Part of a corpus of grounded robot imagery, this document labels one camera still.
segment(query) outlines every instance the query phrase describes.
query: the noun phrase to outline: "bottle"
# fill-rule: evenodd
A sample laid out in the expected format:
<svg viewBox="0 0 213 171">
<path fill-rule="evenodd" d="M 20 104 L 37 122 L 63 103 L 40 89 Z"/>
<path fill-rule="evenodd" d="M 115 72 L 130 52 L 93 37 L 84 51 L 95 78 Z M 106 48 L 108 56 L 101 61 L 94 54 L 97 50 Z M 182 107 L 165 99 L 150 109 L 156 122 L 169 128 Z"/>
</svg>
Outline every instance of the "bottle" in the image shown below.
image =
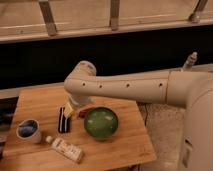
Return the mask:
<svg viewBox="0 0 213 171">
<path fill-rule="evenodd" d="M 79 147 L 68 144 L 65 140 L 62 138 L 56 138 L 54 139 L 52 136 L 46 137 L 46 142 L 51 144 L 52 148 L 57 151 L 58 153 L 66 156 L 67 158 L 79 163 L 82 159 L 84 153 L 82 149 Z"/>
</svg>

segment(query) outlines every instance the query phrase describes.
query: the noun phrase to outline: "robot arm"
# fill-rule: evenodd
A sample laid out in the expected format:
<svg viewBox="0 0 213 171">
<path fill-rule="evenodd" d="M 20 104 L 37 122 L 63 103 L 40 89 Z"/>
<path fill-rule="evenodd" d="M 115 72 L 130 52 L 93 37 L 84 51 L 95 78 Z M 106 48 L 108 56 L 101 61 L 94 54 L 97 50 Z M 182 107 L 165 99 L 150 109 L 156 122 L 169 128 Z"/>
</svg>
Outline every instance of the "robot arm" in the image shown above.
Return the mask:
<svg viewBox="0 0 213 171">
<path fill-rule="evenodd" d="M 106 96 L 185 107 L 179 171 L 213 170 L 211 73 L 165 71 L 110 77 L 95 75 L 94 65 L 82 61 L 66 78 L 64 86 L 71 94 L 73 105 L 85 104 L 89 96 Z"/>
</svg>

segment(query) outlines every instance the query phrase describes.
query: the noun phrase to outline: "mug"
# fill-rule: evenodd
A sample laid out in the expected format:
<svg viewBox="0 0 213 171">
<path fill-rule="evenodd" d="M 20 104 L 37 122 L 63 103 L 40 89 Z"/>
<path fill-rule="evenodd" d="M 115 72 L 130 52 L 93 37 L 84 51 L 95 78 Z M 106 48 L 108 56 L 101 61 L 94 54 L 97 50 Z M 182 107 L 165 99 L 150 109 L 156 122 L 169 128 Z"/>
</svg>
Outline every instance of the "mug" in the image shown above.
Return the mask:
<svg viewBox="0 0 213 171">
<path fill-rule="evenodd" d="M 42 138 L 39 123 L 35 119 L 21 122 L 16 129 L 16 135 L 18 138 L 32 143 L 40 143 Z"/>
</svg>

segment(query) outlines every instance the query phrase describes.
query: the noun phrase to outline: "wooden cutting board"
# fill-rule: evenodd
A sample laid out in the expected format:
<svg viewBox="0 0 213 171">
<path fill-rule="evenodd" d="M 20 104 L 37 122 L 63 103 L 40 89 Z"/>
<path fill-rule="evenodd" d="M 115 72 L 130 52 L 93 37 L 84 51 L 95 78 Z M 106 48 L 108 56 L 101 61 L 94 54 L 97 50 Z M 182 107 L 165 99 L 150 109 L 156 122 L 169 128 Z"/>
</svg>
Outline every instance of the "wooden cutting board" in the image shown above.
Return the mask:
<svg viewBox="0 0 213 171">
<path fill-rule="evenodd" d="M 135 101 L 92 97 L 92 106 L 111 108 L 118 116 L 119 127 L 107 141 L 98 142 L 83 127 L 83 119 L 73 117 L 71 132 L 59 134 L 59 108 L 68 100 L 62 86 L 27 89 L 20 93 L 11 130 L 0 162 L 0 170 L 64 171 L 110 170 L 156 159 L 143 119 Z M 80 164 L 51 149 L 44 140 L 35 145 L 16 136 L 17 125 L 25 119 L 39 121 L 43 137 L 61 137 L 83 149 L 85 156 Z"/>
</svg>

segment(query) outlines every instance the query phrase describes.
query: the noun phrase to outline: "black wall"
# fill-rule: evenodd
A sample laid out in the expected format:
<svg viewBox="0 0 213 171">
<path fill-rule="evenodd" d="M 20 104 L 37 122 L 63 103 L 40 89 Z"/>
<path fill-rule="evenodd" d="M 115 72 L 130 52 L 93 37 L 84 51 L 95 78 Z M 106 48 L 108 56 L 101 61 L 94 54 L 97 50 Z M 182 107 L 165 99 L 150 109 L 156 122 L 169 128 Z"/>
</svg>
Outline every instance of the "black wall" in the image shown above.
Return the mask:
<svg viewBox="0 0 213 171">
<path fill-rule="evenodd" d="M 0 45 L 0 89 L 62 82 L 80 60 L 98 75 L 180 67 L 197 51 L 213 62 L 213 26 Z"/>
</svg>

